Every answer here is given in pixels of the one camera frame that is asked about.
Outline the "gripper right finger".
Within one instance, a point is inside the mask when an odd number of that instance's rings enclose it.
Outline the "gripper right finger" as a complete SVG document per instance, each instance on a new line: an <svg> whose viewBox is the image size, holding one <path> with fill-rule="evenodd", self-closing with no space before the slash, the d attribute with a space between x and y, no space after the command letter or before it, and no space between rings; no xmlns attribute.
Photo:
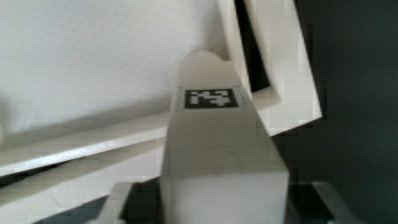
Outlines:
<svg viewBox="0 0 398 224"><path fill-rule="evenodd" d="M286 224L362 224L329 182L290 184Z"/></svg>

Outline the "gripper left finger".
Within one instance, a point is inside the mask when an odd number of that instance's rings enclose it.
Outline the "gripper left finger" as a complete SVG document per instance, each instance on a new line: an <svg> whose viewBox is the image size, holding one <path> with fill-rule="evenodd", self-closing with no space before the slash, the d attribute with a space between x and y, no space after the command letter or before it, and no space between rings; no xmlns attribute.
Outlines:
<svg viewBox="0 0 398 224"><path fill-rule="evenodd" d="M115 184L96 224L162 224L158 179Z"/></svg>

